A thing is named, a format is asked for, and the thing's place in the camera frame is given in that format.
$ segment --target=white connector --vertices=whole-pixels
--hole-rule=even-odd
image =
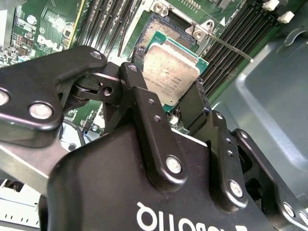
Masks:
[[[289,23],[291,19],[294,17],[294,14],[291,11],[288,11],[284,15],[280,16],[277,20],[281,23]]]
[[[263,9],[273,11],[279,4],[279,0],[269,0],[263,4]]]

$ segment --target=screw hole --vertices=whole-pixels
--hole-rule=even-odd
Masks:
[[[154,120],[155,122],[159,123],[161,121],[161,118],[158,115],[156,115],[154,116]]]
[[[213,23],[211,21],[207,22],[206,27],[211,28],[213,26]]]
[[[233,157],[233,152],[231,152],[230,150],[228,150],[227,153],[229,154],[229,156]]]
[[[103,93],[104,93],[104,96],[109,96],[109,95],[111,95],[111,93],[112,93],[112,88],[111,88],[111,87],[105,87],[105,88],[103,89]]]

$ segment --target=motherboard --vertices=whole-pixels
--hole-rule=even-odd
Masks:
[[[15,8],[11,45],[0,51],[0,67],[92,46],[108,60],[142,68],[170,125],[188,133],[177,105],[191,84],[201,81],[212,102],[304,1],[27,0]],[[100,102],[65,118],[103,133]]]

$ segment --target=black plastic bracket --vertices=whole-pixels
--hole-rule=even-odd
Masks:
[[[137,66],[123,63],[119,75],[124,97],[104,131],[134,123],[150,182],[163,192],[174,192],[185,183],[188,171],[158,96],[147,90]],[[179,173],[170,171],[167,157],[179,161]]]
[[[253,139],[241,129],[231,134],[240,150],[247,191],[255,201],[260,200],[260,207],[273,226],[283,231],[293,231],[295,226],[308,230],[303,221],[308,220],[308,213]]]
[[[1,68],[0,89],[9,95],[9,101],[0,106],[0,140],[28,147],[51,144],[74,82],[89,72],[102,71],[106,65],[106,58],[94,48],[80,46]],[[35,103],[50,107],[52,115],[32,117],[29,107]]]
[[[181,115],[184,127],[193,136],[207,120],[212,110],[201,82],[196,81],[180,99]]]
[[[212,110],[206,124],[194,135],[210,149],[210,193],[228,212],[245,208],[248,203],[241,163],[234,137],[228,133],[225,118]]]

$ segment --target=metal screw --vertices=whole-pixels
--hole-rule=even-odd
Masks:
[[[35,103],[30,106],[29,113],[36,119],[48,119],[52,115],[52,109],[46,104]]]
[[[161,117],[156,115],[156,116],[154,116],[154,120],[155,120],[155,122],[159,123],[161,121]]]
[[[134,65],[129,65],[128,68],[132,71],[137,71],[137,68]]]
[[[90,54],[96,59],[102,59],[101,54],[97,51],[92,51]]]
[[[299,212],[300,218],[302,218],[303,222],[308,225],[308,218],[303,212]]]
[[[93,125],[93,126],[92,126],[92,131],[97,131],[97,130],[98,130],[98,126]]]
[[[230,180],[229,185],[234,195],[236,195],[237,197],[243,196],[242,188],[237,182]]]
[[[9,99],[9,95],[6,92],[0,90],[0,106],[6,104]]]
[[[155,13],[161,13],[163,11],[164,7],[161,3],[156,3],[153,7],[153,10]]]
[[[291,206],[289,206],[286,202],[283,203],[283,207],[286,210],[287,214],[289,214],[289,216],[291,217],[295,217],[295,214],[293,212],[293,209]]]
[[[233,152],[231,152],[230,150],[227,151],[228,155],[233,157]]]
[[[202,39],[203,33],[202,33],[201,31],[198,31],[198,32],[195,34],[195,37],[196,37],[196,39]]]
[[[243,132],[243,131],[241,131],[241,135],[242,135],[245,139],[248,138],[247,134],[246,134],[245,132]]]
[[[168,156],[166,159],[168,169],[173,173],[180,173],[182,171],[181,163],[174,157]]]
[[[217,112],[216,115],[217,115],[217,117],[218,117],[219,119],[223,119],[222,114],[220,114],[220,113]]]

